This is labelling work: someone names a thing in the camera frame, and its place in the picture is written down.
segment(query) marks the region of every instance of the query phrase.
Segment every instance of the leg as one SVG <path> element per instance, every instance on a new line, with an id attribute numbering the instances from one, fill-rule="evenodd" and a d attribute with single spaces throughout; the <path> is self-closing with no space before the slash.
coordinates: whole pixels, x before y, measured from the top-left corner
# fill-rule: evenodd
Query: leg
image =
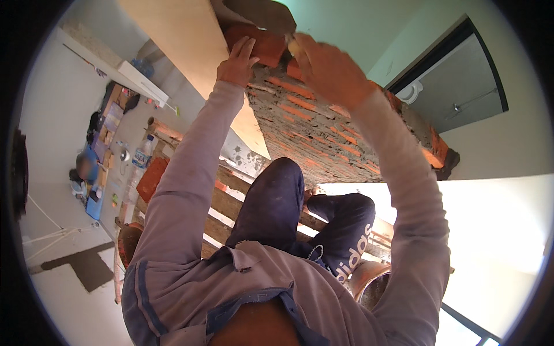
<path id="1" fill-rule="evenodd" d="M 289 158 L 276 159 L 250 186 L 225 244 L 256 240 L 283 250 L 296 240 L 303 203 L 302 170 Z"/>
<path id="2" fill-rule="evenodd" d="M 344 281 L 360 261 L 375 220 L 375 204 L 359 193 L 343 196 L 316 195 L 308 209 L 329 223 L 308 243 L 323 245 L 323 262 Z"/>

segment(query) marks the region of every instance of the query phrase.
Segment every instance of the gray shirt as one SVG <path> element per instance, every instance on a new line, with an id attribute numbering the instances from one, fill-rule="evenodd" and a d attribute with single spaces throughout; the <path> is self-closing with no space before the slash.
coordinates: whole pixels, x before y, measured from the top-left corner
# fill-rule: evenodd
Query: gray shirt
<path id="1" fill-rule="evenodd" d="M 391 277 L 373 311 L 318 264 L 257 241 L 201 260 L 219 152 L 243 101 L 242 87 L 215 84 L 148 205 L 122 294 L 132 340 L 204 345 L 242 302 L 279 296 L 308 344 L 434 345 L 450 267 L 442 195 L 415 138 L 379 92 L 352 113 L 398 211 Z"/>

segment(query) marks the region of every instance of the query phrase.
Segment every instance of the water bottle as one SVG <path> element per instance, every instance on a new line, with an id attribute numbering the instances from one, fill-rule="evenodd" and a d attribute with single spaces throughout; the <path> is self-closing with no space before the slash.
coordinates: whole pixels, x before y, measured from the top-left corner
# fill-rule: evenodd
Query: water bottle
<path id="1" fill-rule="evenodd" d="M 135 150 L 135 155 L 132 160 L 132 171 L 129 175 L 127 186 L 125 187 L 125 196 L 123 198 L 124 203 L 136 204 L 137 199 L 139 198 L 137 185 L 150 163 L 150 158 L 152 157 L 152 152 L 154 150 L 152 144 L 153 139 L 153 135 L 148 135 Z"/>

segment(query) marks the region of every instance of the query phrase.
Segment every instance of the man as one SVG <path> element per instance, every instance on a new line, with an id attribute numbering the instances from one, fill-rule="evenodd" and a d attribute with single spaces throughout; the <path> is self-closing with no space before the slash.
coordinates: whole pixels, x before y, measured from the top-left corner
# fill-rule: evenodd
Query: man
<path id="1" fill-rule="evenodd" d="M 436 177 L 385 96 L 347 54 L 308 35 L 295 38 L 306 84 L 350 111 L 379 155 L 398 210 L 383 297 L 370 312 L 334 277 L 373 223 L 371 200 L 311 197 L 308 208 L 330 222 L 309 244 L 296 242 L 304 185 L 300 169 L 286 158 L 252 184 L 226 246 L 201 260 L 219 151 L 258 61 L 250 57 L 254 40 L 245 37 L 219 66 L 214 91 L 148 206 L 122 296 L 136 344 L 434 344 L 449 276 L 448 225 Z"/>

